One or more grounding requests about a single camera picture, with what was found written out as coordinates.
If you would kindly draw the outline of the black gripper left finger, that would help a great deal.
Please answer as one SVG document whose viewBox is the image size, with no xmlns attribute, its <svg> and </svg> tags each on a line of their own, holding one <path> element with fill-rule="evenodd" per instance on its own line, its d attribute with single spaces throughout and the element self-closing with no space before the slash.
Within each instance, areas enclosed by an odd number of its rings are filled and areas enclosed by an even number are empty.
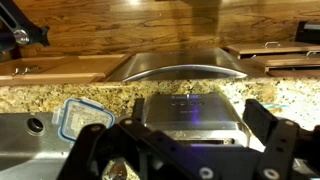
<svg viewBox="0 0 320 180">
<path fill-rule="evenodd" d="M 128 118 L 110 128 L 85 126 L 66 159 L 58 180 L 101 180 L 107 164 L 123 158 L 141 180 L 199 180 L 199 160 L 160 131 Z"/>
</svg>

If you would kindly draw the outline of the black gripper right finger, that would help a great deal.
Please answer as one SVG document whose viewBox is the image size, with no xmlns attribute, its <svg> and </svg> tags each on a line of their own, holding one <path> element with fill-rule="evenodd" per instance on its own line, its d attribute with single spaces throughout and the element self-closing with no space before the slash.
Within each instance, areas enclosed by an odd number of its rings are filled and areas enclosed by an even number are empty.
<svg viewBox="0 0 320 180">
<path fill-rule="evenodd" d="M 247 99 L 243 120 L 265 146 L 258 161 L 258 180 L 308 180 L 320 175 L 320 126 L 312 131 L 278 119 L 257 100 Z"/>
</svg>

